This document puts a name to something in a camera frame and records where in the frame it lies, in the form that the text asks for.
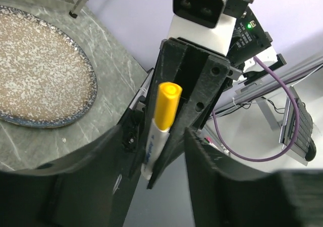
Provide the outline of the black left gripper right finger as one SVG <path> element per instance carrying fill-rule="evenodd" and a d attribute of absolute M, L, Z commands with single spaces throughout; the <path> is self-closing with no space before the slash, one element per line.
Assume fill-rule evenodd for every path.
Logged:
<path fill-rule="evenodd" d="M 322 226 L 322 170 L 265 173 L 184 133 L 196 226 Z"/>

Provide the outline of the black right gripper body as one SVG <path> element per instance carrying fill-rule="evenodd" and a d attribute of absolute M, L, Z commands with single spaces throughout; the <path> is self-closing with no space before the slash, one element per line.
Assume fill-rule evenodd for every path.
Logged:
<path fill-rule="evenodd" d="M 220 58 L 226 58 L 224 55 L 221 55 L 218 52 L 214 52 L 206 47 L 198 45 L 196 43 L 190 42 L 184 38 L 178 38 L 178 40 L 187 46 L 185 51 L 184 58 L 182 60 L 180 69 L 176 75 L 176 82 L 180 84 L 183 88 L 182 99 L 180 101 L 179 109 L 176 115 L 176 118 L 181 110 L 182 106 L 188 102 L 188 98 L 193 91 L 194 86 L 196 85 L 199 74 L 202 71 L 202 68 L 207 60 L 207 58 L 212 56 L 217 56 Z M 214 106 L 219 100 L 221 94 L 228 87 L 228 83 L 230 81 L 236 80 L 241 74 L 242 70 L 238 69 L 231 61 L 226 58 L 230 62 L 230 68 L 227 73 L 227 77 L 225 78 L 223 84 L 221 85 L 218 93 L 213 98 L 213 101 L 205 108 L 200 117 L 195 121 L 195 123 L 190 127 L 191 129 L 197 131 L 205 125 L 209 116 L 211 115 Z"/>

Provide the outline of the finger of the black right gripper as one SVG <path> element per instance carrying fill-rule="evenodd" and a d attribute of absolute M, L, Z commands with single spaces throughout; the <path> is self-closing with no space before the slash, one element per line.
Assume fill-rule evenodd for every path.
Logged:
<path fill-rule="evenodd" d="M 226 58 L 210 55 L 197 79 L 188 102 L 184 104 L 172 126 L 165 147 L 156 161 L 152 176 L 147 185 L 153 188 L 165 168 L 184 152 L 184 132 L 192 127 L 205 108 L 213 101 L 223 84 L 230 68 Z"/>
<path fill-rule="evenodd" d="M 138 149 L 130 168 L 130 178 L 135 176 L 141 168 L 147 135 L 154 114 L 158 85 L 163 82 L 174 82 L 187 49 L 187 46 L 178 39 L 167 39 L 162 42 L 161 46 L 145 100 L 144 117 L 139 124 Z"/>

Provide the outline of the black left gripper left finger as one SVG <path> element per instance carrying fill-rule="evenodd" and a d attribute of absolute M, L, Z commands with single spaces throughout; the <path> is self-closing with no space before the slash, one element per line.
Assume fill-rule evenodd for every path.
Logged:
<path fill-rule="evenodd" d="M 35 169 L 1 172 L 1 226 L 122 226 L 138 179 L 115 126 Z"/>

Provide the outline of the yellow pen cap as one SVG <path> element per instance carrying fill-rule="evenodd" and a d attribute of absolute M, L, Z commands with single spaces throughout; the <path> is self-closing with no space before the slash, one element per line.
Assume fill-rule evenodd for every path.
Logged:
<path fill-rule="evenodd" d="M 168 130 L 176 116 L 182 87 L 172 82 L 163 82 L 158 86 L 154 110 L 154 122 L 159 130 Z"/>

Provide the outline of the white pen yellow tip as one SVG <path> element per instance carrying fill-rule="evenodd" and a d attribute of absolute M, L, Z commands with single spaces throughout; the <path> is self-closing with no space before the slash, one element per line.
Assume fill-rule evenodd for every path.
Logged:
<path fill-rule="evenodd" d="M 141 166 L 141 174 L 147 180 L 150 180 L 152 176 L 154 164 L 166 144 L 169 137 L 169 131 L 170 128 L 165 131 L 159 130 L 154 122 L 154 118 L 152 117 L 146 142 L 145 157 Z"/>

